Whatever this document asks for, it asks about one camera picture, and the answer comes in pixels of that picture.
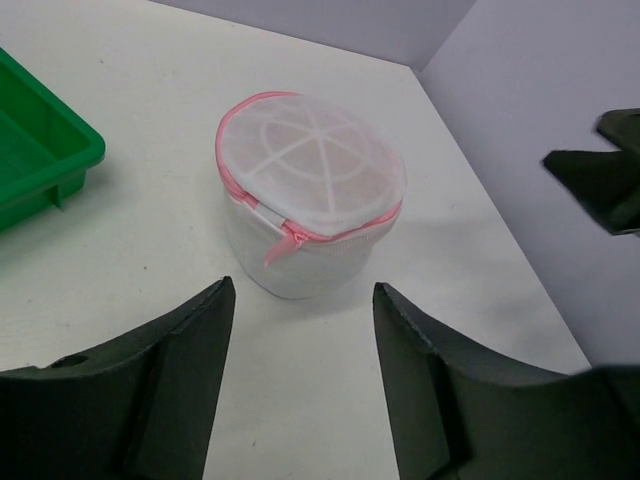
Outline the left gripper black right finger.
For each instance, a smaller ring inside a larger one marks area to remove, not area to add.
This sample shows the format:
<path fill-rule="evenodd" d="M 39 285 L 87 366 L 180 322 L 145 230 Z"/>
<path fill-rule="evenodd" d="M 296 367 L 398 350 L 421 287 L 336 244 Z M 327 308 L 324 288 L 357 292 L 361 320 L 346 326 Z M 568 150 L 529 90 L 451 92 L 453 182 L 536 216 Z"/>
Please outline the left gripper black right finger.
<path fill-rule="evenodd" d="M 374 329 L 403 479 L 635 479 L 639 369 L 565 375 L 509 358 L 386 283 Z"/>

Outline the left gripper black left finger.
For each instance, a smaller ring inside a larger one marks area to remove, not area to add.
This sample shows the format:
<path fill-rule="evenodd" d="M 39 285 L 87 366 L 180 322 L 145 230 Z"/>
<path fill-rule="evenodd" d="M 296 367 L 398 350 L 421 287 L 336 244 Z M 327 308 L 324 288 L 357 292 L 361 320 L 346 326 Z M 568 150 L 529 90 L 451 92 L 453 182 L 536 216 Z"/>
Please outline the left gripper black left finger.
<path fill-rule="evenodd" d="M 235 300 L 226 277 L 105 343 L 3 372 L 2 477 L 201 478 Z"/>

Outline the white mesh laundry bag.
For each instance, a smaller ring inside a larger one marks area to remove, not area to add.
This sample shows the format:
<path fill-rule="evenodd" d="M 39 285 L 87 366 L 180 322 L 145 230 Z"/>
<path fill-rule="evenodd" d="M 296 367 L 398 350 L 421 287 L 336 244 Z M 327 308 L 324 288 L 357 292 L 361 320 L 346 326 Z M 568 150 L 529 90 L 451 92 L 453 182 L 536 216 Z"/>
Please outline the white mesh laundry bag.
<path fill-rule="evenodd" d="M 406 191 L 402 158 L 372 127 L 293 92 L 258 93 L 230 109 L 215 161 L 232 251 L 284 299 L 323 295 L 358 275 Z"/>

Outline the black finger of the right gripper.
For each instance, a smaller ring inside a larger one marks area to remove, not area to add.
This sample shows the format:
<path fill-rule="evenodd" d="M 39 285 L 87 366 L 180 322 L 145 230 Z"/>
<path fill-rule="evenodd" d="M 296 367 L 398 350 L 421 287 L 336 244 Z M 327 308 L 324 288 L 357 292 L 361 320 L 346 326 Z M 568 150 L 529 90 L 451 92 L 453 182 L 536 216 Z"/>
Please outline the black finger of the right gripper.
<path fill-rule="evenodd" d="M 603 113 L 594 131 L 613 151 L 553 150 L 542 166 L 611 235 L 639 233 L 639 110 Z"/>

